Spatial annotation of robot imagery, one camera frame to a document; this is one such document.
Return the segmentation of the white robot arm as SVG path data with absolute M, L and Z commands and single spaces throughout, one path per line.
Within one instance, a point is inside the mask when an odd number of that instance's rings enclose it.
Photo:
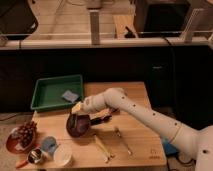
M 86 97 L 72 107 L 77 114 L 93 114 L 114 108 L 131 114 L 138 121 L 167 139 L 173 146 L 196 160 L 195 171 L 213 171 L 213 125 L 196 130 L 131 100 L 123 88 L 108 88 Z

